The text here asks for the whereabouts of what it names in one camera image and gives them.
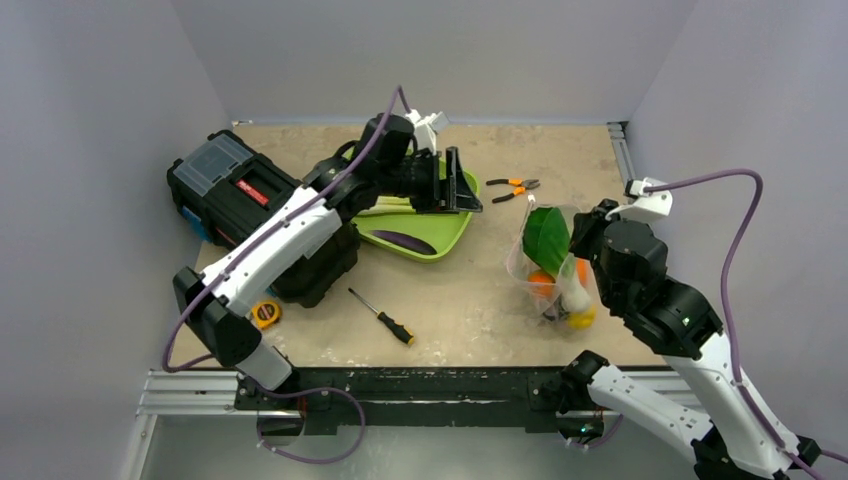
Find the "clear zip top bag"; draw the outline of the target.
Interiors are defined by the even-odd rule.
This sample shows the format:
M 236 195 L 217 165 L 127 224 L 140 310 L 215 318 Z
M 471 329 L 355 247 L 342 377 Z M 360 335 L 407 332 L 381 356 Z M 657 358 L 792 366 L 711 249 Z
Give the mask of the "clear zip top bag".
M 505 267 L 536 315 L 579 331 L 594 324 L 597 308 L 588 291 L 589 264 L 570 251 L 577 213 L 529 195 Z

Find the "orange fruit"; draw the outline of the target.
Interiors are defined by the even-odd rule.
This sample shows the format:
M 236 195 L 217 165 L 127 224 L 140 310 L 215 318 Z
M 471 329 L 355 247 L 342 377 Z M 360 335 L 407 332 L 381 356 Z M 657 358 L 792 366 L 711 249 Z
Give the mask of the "orange fruit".
M 544 270 L 535 270 L 527 275 L 530 293 L 538 299 L 552 299 L 556 294 L 556 279 Z

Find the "green bok choy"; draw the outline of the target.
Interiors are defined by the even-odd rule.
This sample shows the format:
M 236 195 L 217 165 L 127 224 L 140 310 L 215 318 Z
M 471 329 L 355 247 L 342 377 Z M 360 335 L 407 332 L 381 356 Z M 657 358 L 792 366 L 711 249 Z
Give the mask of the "green bok choy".
M 571 230 L 560 207 L 534 205 L 528 212 L 522 233 L 521 251 L 532 271 L 544 270 L 556 279 L 552 299 L 533 298 L 554 318 L 581 312 L 592 306 L 587 286 L 575 271 L 576 258 L 570 252 Z

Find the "orange green mango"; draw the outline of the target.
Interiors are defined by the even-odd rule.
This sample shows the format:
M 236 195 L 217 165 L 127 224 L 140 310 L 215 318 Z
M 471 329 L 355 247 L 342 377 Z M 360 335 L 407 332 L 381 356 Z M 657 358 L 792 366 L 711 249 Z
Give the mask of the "orange green mango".
M 586 287 L 588 285 L 589 270 L 590 270 L 590 264 L 587 260 L 585 260 L 585 259 L 577 259 L 576 260 L 575 271 L 577 273 L 577 278 L 578 278 L 580 284 L 583 287 Z

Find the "purple eggplant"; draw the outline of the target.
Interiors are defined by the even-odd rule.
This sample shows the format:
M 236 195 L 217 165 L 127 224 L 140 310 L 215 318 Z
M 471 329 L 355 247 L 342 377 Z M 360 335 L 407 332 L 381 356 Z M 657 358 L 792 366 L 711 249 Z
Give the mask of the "purple eggplant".
M 435 255 L 437 250 L 428 242 L 415 236 L 391 230 L 371 230 L 369 234 L 406 250 L 421 254 Z

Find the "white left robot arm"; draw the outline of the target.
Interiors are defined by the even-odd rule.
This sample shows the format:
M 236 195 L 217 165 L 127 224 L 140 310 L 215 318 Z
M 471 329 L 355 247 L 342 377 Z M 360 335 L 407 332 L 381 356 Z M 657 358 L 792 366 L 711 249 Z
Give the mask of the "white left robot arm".
M 355 217 L 382 197 L 405 199 L 422 215 L 482 211 L 458 150 L 437 146 L 447 123 L 440 112 L 381 113 L 299 180 L 228 130 L 168 170 L 177 207 L 227 248 L 203 269 L 174 276 L 180 321 L 220 365 L 259 384 L 272 408 L 292 405 L 298 382 L 249 320 L 267 290 L 305 307 L 318 303 L 355 264 Z

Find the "yellow pear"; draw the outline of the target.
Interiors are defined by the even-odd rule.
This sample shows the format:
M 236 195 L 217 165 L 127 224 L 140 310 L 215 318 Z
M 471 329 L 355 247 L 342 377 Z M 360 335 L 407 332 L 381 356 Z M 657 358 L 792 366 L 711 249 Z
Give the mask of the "yellow pear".
M 585 330 L 593 325 L 596 314 L 596 307 L 592 305 L 584 311 L 570 313 L 566 319 L 566 324 L 574 330 Z

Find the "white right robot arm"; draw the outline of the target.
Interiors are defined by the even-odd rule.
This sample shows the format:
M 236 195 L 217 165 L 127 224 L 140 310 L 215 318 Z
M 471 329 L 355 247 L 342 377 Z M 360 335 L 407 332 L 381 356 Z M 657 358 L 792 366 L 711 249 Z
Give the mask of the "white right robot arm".
M 691 389 L 695 411 L 640 386 L 586 350 L 561 372 L 564 412 L 610 408 L 680 452 L 700 479 L 785 479 L 822 455 L 771 411 L 734 368 L 729 330 L 705 296 L 667 273 L 667 245 L 650 226 L 622 218 L 604 199 L 573 219 L 570 252 L 587 260 L 602 304 L 661 356 Z

